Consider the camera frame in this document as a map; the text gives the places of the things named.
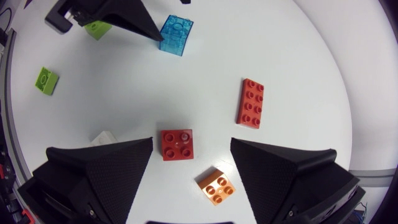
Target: orange lego brick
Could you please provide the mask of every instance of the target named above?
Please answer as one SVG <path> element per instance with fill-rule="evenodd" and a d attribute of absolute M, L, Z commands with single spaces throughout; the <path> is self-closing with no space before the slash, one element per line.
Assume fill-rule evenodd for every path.
<path fill-rule="evenodd" d="M 250 79 L 243 80 L 237 124 L 260 128 L 264 86 Z"/>
<path fill-rule="evenodd" d="M 220 170 L 214 171 L 198 185 L 214 205 L 223 202 L 235 192 L 234 186 Z"/>

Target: red 2x4 lego brick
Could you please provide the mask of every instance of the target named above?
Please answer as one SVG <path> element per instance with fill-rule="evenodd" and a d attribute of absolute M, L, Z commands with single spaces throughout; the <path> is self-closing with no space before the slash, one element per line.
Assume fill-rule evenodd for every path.
<path fill-rule="evenodd" d="M 162 131 L 163 161 L 193 159 L 192 130 Z"/>
<path fill-rule="evenodd" d="M 263 85 L 248 78 L 243 80 L 237 124 L 260 128 L 263 95 Z"/>

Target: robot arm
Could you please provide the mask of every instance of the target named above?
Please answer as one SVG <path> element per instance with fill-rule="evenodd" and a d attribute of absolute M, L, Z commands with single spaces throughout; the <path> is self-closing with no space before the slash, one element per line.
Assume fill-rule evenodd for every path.
<path fill-rule="evenodd" d="M 191 0 L 181 2 L 190 4 Z M 72 27 L 65 18 L 68 13 L 81 26 L 103 21 L 157 41 L 163 40 L 141 0 L 58 0 L 45 21 L 64 34 Z"/>

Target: transparent blue lego brick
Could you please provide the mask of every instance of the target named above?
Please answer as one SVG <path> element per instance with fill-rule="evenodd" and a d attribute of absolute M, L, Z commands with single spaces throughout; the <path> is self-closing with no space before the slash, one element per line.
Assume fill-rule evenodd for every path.
<path fill-rule="evenodd" d="M 160 30 L 164 40 L 160 41 L 159 49 L 182 56 L 192 25 L 189 19 L 170 15 Z"/>

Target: green lego brick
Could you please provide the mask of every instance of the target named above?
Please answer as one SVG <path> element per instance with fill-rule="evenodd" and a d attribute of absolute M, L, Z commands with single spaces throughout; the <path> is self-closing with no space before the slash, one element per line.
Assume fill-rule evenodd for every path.
<path fill-rule="evenodd" d="M 51 96 L 54 91 L 55 84 L 58 81 L 58 75 L 46 69 L 42 68 L 39 76 L 37 77 L 35 86 L 44 94 Z"/>
<path fill-rule="evenodd" d="M 94 37 L 96 40 L 100 40 L 102 36 L 107 33 L 108 30 L 112 28 L 111 24 L 107 24 L 101 21 L 95 21 L 90 24 L 85 25 L 85 29 L 89 35 Z"/>

